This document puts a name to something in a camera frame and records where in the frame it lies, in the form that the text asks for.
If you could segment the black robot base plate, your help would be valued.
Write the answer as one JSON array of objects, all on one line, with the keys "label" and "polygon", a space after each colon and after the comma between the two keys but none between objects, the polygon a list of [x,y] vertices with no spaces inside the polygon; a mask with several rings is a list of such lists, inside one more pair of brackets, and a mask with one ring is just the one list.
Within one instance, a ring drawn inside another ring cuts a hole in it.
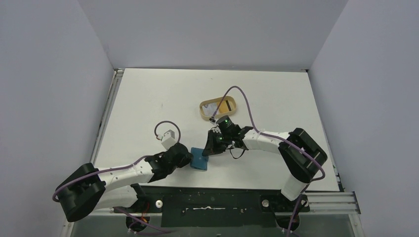
[{"label": "black robot base plate", "polygon": [[95,207],[136,218],[160,219],[164,229],[180,227],[286,227],[310,211],[308,197],[288,200],[279,190],[140,186],[105,193]]}]

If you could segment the beige oval plastic tray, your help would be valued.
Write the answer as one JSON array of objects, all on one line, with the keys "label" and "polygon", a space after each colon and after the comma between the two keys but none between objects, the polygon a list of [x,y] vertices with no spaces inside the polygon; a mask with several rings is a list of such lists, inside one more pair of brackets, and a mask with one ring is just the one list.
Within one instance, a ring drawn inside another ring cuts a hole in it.
[{"label": "beige oval plastic tray", "polygon": [[[202,109],[202,106],[204,104],[217,102],[218,103],[217,112],[218,112],[219,103],[224,101],[224,100],[229,101],[232,111],[230,111],[228,113],[224,113],[224,114],[220,114],[220,113],[216,114],[216,112],[214,112],[212,117],[207,117],[207,116],[204,115],[203,109]],[[222,116],[231,116],[231,115],[235,114],[235,112],[237,110],[237,103],[236,103],[235,99],[231,96],[218,97],[218,98],[215,98],[215,99],[209,99],[209,100],[201,102],[200,105],[199,105],[199,110],[200,110],[200,115],[201,115],[202,119],[204,119],[206,121],[209,121],[211,118],[218,119]]]}]

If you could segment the teal leather card holder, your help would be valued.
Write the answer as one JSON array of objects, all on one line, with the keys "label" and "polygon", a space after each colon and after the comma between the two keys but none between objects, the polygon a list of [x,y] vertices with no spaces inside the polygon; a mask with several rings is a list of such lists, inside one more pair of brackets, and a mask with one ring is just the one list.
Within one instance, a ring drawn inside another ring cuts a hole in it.
[{"label": "teal leather card holder", "polygon": [[193,158],[190,162],[190,167],[193,169],[207,171],[208,169],[208,157],[203,155],[204,150],[201,148],[192,147],[190,153]]}]

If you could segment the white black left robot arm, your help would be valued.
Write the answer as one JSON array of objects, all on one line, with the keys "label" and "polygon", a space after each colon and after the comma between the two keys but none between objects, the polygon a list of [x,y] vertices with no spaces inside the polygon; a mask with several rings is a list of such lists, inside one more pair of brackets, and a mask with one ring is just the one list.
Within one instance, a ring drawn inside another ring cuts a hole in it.
[{"label": "white black left robot arm", "polygon": [[146,197],[135,192],[133,185],[165,179],[192,159],[186,146],[175,143],[164,152],[142,156],[126,166],[99,169],[85,163],[55,189],[52,199],[60,203],[68,222],[114,206],[140,212],[146,207]]}]

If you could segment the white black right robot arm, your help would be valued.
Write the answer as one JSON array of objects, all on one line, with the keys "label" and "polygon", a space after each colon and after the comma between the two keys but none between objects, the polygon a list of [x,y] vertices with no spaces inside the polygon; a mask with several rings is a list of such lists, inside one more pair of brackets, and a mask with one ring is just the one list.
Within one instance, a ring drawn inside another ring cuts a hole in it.
[{"label": "white black right robot arm", "polygon": [[302,128],[283,133],[262,132],[252,126],[240,127],[229,116],[221,117],[215,125],[208,131],[203,156],[218,155],[237,148],[270,152],[283,158],[290,175],[278,196],[282,210],[292,210],[309,184],[326,176],[322,166],[328,156]]}]

